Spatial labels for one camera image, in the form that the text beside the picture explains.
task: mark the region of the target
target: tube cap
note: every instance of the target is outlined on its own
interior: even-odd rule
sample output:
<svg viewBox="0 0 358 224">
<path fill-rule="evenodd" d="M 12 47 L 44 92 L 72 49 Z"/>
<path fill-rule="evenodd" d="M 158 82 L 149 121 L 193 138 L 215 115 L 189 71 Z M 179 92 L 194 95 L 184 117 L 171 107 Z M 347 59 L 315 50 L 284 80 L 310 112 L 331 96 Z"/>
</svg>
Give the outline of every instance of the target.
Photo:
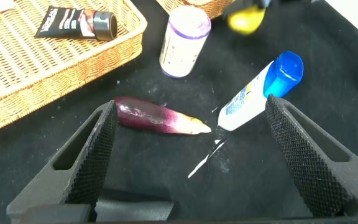
<svg viewBox="0 0 358 224">
<path fill-rule="evenodd" d="M 98 40 L 113 40 L 117 36 L 117 19 L 111 12 L 96 11 L 93 18 L 94 34 Z"/>
<path fill-rule="evenodd" d="M 264 96 L 273 94 L 277 97 L 285 96 L 296 86 L 303 76 L 303 62 L 299 55 L 286 51 L 270 65 L 264 84 Z"/>
</svg>

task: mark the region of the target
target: purple lid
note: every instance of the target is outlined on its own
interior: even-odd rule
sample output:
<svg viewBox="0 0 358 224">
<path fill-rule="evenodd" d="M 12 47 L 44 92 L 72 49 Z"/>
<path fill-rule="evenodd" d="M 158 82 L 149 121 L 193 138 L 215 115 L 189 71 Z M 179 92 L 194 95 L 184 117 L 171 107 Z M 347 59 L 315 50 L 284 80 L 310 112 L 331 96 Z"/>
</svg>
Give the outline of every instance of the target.
<svg viewBox="0 0 358 224">
<path fill-rule="evenodd" d="M 194 6 L 180 6 L 169 17 L 170 27 L 181 37 L 200 39 L 209 34 L 211 20 L 204 12 Z"/>
</svg>

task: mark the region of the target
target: blue cap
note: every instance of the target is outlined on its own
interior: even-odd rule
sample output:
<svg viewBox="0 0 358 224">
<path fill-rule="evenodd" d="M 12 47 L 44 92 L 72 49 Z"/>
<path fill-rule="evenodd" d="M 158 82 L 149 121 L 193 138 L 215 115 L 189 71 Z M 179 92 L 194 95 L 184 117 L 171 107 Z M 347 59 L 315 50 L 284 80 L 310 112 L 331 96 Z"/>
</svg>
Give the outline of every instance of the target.
<svg viewBox="0 0 358 224">
<path fill-rule="evenodd" d="M 270 65 L 264 84 L 264 96 L 285 96 L 303 76 L 303 62 L 299 55 L 286 51 Z"/>
</svg>

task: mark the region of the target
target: textured grip pad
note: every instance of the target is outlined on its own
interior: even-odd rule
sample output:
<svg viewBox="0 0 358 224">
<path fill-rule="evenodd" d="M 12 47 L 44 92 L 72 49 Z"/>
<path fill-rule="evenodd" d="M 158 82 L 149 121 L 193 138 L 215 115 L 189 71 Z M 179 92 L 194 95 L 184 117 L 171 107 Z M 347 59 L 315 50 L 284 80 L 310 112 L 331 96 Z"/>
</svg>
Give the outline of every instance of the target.
<svg viewBox="0 0 358 224">
<path fill-rule="evenodd" d="M 90 204 L 92 209 L 95 208 L 106 177 L 116 126 L 117 109 L 111 101 L 85 143 L 85 151 L 65 203 Z"/>
<path fill-rule="evenodd" d="M 317 153 L 316 143 L 291 116 L 296 111 L 289 112 L 278 100 L 268 98 L 267 120 L 300 195 L 315 217 L 337 215 L 351 195 Z"/>
</svg>

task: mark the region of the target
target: yellow object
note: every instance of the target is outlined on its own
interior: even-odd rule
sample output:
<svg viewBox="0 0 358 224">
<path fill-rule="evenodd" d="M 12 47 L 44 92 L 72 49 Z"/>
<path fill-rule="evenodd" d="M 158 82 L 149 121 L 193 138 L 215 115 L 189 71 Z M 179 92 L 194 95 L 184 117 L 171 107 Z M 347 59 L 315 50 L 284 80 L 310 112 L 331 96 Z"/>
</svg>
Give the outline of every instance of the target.
<svg viewBox="0 0 358 224">
<path fill-rule="evenodd" d="M 117 38 L 35 39 L 51 5 L 112 12 Z M 137 57 L 146 26 L 130 0 L 15 0 L 0 13 L 0 128 Z"/>
<path fill-rule="evenodd" d="M 264 19 L 265 9 L 252 6 L 231 14 L 227 21 L 229 27 L 241 34 L 251 34 L 258 29 Z"/>
<path fill-rule="evenodd" d="M 220 16 L 223 8 L 233 0 L 157 0 L 157 2 L 168 14 L 179 6 L 194 6 L 204 10 L 209 18 L 213 19 Z"/>
</svg>

